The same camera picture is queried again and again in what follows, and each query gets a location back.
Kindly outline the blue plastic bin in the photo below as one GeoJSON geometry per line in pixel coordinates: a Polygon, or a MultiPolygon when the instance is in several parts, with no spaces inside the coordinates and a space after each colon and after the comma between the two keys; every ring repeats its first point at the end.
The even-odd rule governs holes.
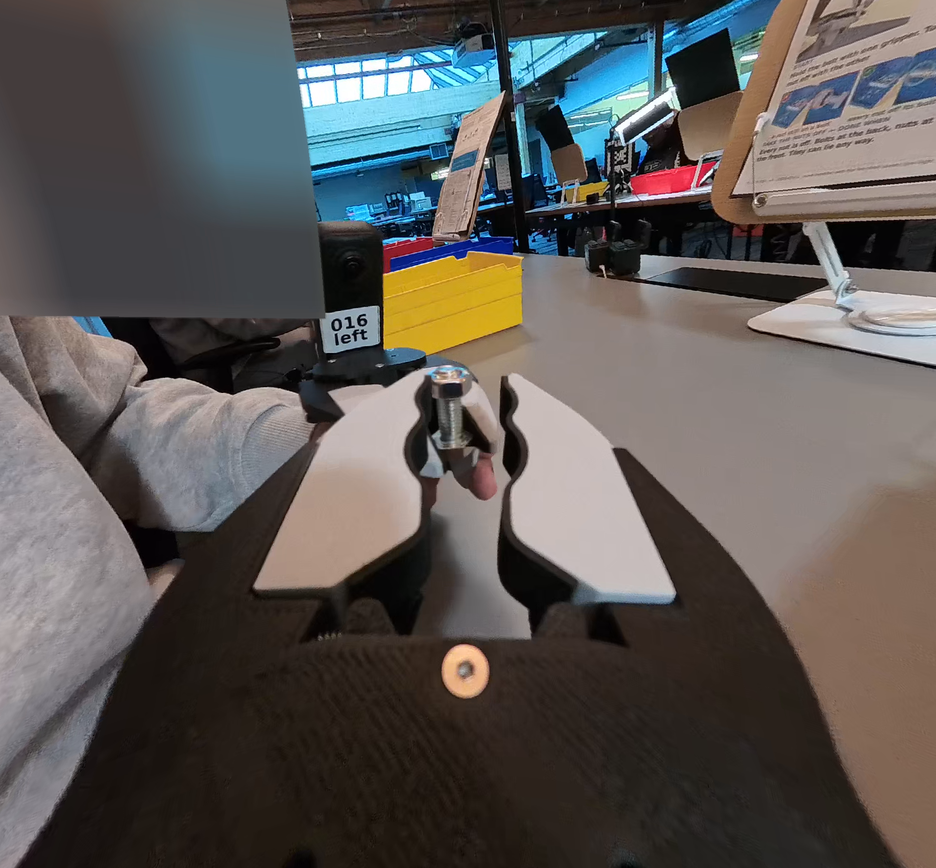
{"type": "Polygon", "coordinates": [[[514,240],[509,237],[481,237],[462,242],[434,243],[431,251],[416,255],[413,264],[400,270],[423,265],[441,258],[453,256],[464,258],[469,253],[488,253],[495,255],[510,255],[514,253],[514,240]]]}

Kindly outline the small black board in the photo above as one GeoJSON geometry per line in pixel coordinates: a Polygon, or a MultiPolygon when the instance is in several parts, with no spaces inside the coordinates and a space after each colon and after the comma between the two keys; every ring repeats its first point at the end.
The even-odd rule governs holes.
{"type": "Polygon", "coordinates": [[[571,129],[559,105],[553,105],[541,113],[534,122],[551,154],[575,144],[571,129]]]}

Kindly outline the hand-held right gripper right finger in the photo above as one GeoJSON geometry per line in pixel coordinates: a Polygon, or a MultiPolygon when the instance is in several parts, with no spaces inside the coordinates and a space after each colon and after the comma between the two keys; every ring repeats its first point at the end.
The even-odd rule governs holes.
{"type": "Polygon", "coordinates": [[[509,481],[499,580],[534,631],[555,605],[672,606],[674,582],[614,446],[531,380],[500,385],[509,481]]]}

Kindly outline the grey desk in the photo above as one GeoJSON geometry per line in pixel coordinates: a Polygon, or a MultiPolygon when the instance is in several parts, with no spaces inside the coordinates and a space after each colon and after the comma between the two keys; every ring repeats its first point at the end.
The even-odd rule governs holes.
{"type": "Polygon", "coordinates": [[[454,347],[635,456],[785,626],[869,813],[934,866],[934,371],[749,330],[766,303],[523,260],[523,324],[454,347]]]}

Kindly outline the black support pole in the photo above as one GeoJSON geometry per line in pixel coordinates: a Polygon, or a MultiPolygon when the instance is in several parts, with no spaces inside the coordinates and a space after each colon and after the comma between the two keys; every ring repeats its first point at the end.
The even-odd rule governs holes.
{"type": "Polygon", "coordinates": [[[521,254],[527,255],[531,253],[531,248],[528,234],[527,209],[523,198],[524,185],[521,170],[521,148],[518,136],[516,106],[514,103],[513,78],[510,67],[505,0],[488,0],[488,2],[492,20],[499,84],[502,92],[505,94],[503,123],[507,141],[507,160],[514,218],[514,238],[517,250],[521,254]]]}

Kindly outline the steel bolt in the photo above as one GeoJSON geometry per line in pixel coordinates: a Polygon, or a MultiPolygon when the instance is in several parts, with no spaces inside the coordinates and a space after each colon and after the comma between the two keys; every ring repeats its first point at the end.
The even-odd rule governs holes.
{"type": "Polygon", "coordinates": [[[465,448],[475,449],[469,445],[470,437],[463,428],[463,410],[461,400],[435,401],[437,429],[432,440],[440,453],[449,450],[465,448]]]}

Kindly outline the white document stand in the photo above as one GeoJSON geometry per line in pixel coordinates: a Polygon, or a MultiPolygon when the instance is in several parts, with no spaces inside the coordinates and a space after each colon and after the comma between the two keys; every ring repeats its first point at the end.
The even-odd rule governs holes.
{"type": "Polygon", "coordinates": [[[764,335],[933,368],[934,297],[861,289],[836,250],[829,224],[934,218],[934,175],[780,193],[735,192],[807,2],[781,0],[771,17],[722,151],[712,203],[720,217],[744,225],[800,224],[825,275],[826,289],[756,316],[748,326],[764,335]]]}

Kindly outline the white light bar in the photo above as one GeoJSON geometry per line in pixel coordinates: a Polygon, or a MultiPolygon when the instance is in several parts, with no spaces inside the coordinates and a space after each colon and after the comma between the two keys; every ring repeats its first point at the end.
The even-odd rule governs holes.
{"type": "Polygon", "coordinates": [[[621,145],[628,145],[663,124],[678,112],[673,107],[675,97],[676,90],[672,86],[642,107],[627,113],[612,127],[616,141],[621,145]]]}

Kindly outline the person's left hand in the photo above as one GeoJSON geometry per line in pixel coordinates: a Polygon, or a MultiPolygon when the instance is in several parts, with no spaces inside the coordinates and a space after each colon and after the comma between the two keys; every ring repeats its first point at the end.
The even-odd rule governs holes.
{"type": "Polygon", "coordinates": [[[469,491],[476,499],[495,498],[498,486],[492,457],[475,449],[449,450],[442,456],[443,472],[469,491]]]}

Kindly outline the small cardboard board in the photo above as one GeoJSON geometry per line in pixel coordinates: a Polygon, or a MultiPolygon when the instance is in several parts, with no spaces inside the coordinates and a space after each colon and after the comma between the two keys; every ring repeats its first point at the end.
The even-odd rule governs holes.
{"type": "Polygon", "coordinates": [[[550,158],[556,182],[560,185],[584,183],[588,179],[588,168],[581,147],[571,142],[551,149],[550,158]]]}

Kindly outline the printed instruction sheet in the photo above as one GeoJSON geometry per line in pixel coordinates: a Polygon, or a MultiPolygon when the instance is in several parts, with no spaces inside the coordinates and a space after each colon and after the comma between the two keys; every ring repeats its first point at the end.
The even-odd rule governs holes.
{"type": "Polygon", "coordinates": [[[934,175],[934,0],[808,0],[736,193],[934,175]]]}

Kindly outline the person's left forearm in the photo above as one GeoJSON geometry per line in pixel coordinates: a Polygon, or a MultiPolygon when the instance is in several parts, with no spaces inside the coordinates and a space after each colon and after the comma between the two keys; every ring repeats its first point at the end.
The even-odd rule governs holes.
{"type": "Polygon", "coordinates": [[[298,396],[222,394],[184,379],[129,386],[79,459],[118,515],[208,532],[311,440],[298,396]]]}

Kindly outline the wooden background table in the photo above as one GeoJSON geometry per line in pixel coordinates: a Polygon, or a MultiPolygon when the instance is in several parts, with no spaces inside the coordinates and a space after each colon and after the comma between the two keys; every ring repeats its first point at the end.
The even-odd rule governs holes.
{"type": "Polygon", "coordinates": [[[709,186],[662,195],[628,194],[616,200],[561,202],[526,213],[529,230],[555,240],[560,256],[583,256],[588,242],[631,239],[653,255],[696,252],[696,237],[712,234],[723,220],[711,203],[709,186]]]}

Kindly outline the black office chair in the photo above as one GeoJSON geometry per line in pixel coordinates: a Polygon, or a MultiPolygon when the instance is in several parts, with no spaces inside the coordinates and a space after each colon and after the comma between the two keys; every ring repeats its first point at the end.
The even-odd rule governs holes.
{"type": "Polygon", "coordinates": [[[172,360],[172,367],[179,376],[193,375],[194,372],[204,372],[203,383],[210,389],[221,394],[233,394],[235,365],[254,355],[269,353],[279,348],[279,336],[266,336],[254,338],[236,344],[217,347],[201,352],[191,358],[181,361],[172,360]]]}

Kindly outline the person's grey sweatshirt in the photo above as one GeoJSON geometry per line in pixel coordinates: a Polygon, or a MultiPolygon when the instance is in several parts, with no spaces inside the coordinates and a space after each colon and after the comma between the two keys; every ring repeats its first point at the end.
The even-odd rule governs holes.
{"type": "Polygon", "coordinates": [[[154,592],[135,353],[69,318],[2,317],[2,866],[50,818],[154,592]]]}

